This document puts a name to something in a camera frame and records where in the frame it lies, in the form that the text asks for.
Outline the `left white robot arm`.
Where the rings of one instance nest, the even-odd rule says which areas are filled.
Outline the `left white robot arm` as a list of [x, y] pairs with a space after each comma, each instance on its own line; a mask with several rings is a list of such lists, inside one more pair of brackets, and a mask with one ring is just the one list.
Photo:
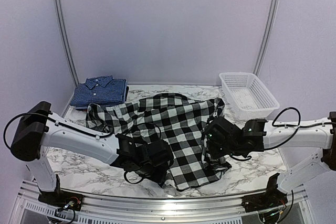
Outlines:
[[52, 112], [51, 104], [46, 101], [13, 117], [3, 130], [3, 138], [15, 120], [18, 125], [13, 140], [4, 144], [16, 159], [26, 163], [41, 194], [56, 206], [63, 205], [67, 198], [44, 153], [47, 147], [95, 158], [122, 169], [125, 174], [135, 172], [141, 179], [157, 184], [165, 181], [167, 170], [173, 164], [172, 150], [160, 138], [147, 143], [139, 137], [95, 131], [65, 120]]

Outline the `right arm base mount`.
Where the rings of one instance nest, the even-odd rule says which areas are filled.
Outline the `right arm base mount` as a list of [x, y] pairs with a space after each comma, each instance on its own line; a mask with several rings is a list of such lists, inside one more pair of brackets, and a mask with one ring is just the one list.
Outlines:
[[242, 198], [241, 206], [246, 212], [266, 210], [278, 206], [283, 206], [288, 202], [287, 195], [258, 193], [246, 195]]

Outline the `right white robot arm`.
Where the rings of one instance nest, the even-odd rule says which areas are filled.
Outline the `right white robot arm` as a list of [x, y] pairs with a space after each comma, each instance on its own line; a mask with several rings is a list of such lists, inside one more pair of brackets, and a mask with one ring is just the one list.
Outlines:
[[252, 152], [276, 148], [315, 147], [316, 151], [285, 173], [268, 179], [267, 189], [260, 195], [260, 203], [271, 207], [281, 195], [312, 180], [320, 174], [335, 170], [335, 113], [314, 121], [283, 122], [253, 119], [243, 128], [224, 117], [213, 119], [205, 127], [204, 135], [211, 158], [225, 155], [248, 159]]

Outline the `black white plaid shirt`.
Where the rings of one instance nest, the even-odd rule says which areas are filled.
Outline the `black white plaid shirt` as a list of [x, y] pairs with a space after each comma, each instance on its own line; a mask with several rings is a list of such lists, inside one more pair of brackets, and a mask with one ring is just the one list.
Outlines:
[[143, 137], [148, 143], [158, 138], [168, 142], [174, 163], [164, 183], [184, 191], [216, 182], [232, 167], [225, 158], [210, 156], [204, 133], [210, 121], [224, 115], [224, 108], [219, 97], [199, 101], [179, 93], [160, 93], [109, 108], [92, 103], [86, 126]]

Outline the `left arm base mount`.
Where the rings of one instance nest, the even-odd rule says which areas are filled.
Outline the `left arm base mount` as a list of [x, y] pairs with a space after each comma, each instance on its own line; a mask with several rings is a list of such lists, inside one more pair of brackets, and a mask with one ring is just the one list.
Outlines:
[[58, 192], [41, 192], [38, 201], [52, 205], [58, 208], [63, 208], [66, 204], [73, 202], [70, 207], [75, 211], [80, 211], [84, 196], [82, 194], [73, 193], [61, 190]]

